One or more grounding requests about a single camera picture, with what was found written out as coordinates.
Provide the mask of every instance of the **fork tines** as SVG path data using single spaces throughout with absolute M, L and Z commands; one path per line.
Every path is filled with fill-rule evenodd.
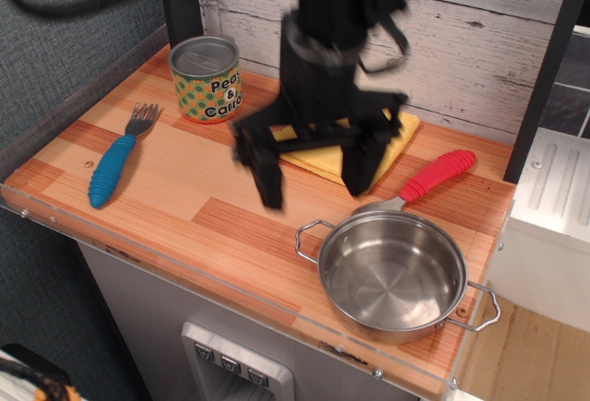
M 132 116 L 137 120 L 154 120 L 158 116 L 159 112 L 159 105 L 156 104 L 155 106 L 156 107 L 154 107 L 154 104 L 152 103 L 148 107 L 148 104 L 144 103 L 140 110 L 139 103 L 137 103 L 133 109 Z

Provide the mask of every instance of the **metal pot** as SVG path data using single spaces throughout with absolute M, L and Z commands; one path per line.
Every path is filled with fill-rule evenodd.
M 317 264 L 338 318 L 361 336 L 393 344 L 429 336 L 446 321 L 474 332 L 496 323 L 501 310 L 495 294 L 468 281 L 465 257 L 453 238 L 427 219 L 395 208 L 400 201 L 361 208 L 337 226 L 317 219 L 297 231 L 296 251 Z M 316 260 L 301 251 L 301 234 L 317 224 L 332 230 Z M 493 319 L 472 326 L 449 318 L 467 285 L 490 294 L 497 311 Z

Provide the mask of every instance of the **black frame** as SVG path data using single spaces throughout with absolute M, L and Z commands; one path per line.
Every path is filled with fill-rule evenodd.
M 162 0 L 170 45 L 203 35 L 199 0 Z
M 504 173 L 504 180 L 507 182 L 518 183 L 523 172 L 526 157 L 533 145 L 538 125 L 549 100 L 549 94 L 560 69 L 561 60 L 565 55 L 573 27 L 580 15 L 583 4 L 584 0 L 563 0 L 561 4 L 560 13 L 555 22 L 555 28 L 551 34 L 537 82 L 528 102 L 518 137 L 514 142 L 513 154 Z

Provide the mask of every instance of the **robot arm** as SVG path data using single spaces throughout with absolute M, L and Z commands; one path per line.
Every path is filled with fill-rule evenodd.
M 349 192 L 369 188 L 385 147 L 399 135 L 397 113 L 407 96 L 360 91 L 355 71 L 368 29 L 378 22 L 405 52 L 407 40 L 390 17 L 405 6 L 405 0 L 300 0 L 299 9 L 283 17 L 280 92 L 269 106 L 231 125 L 235 158 L 252 171 L 265 206 L 282 207 L 278 158 L 296 150 L 341 146 Z M 341 119 L 349 127 L 336 123 Z M 296 137 L 275 141 L 275 125 L 291 125 Z

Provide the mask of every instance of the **red spoon handle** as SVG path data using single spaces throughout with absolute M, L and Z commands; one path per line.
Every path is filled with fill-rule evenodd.
M 408 203 L 414 201 L 433 187 L 465 172 L 475 162 L 476 154 L 470 150 L 459 149 L 441 155 L 408 180 L 399 196 Z

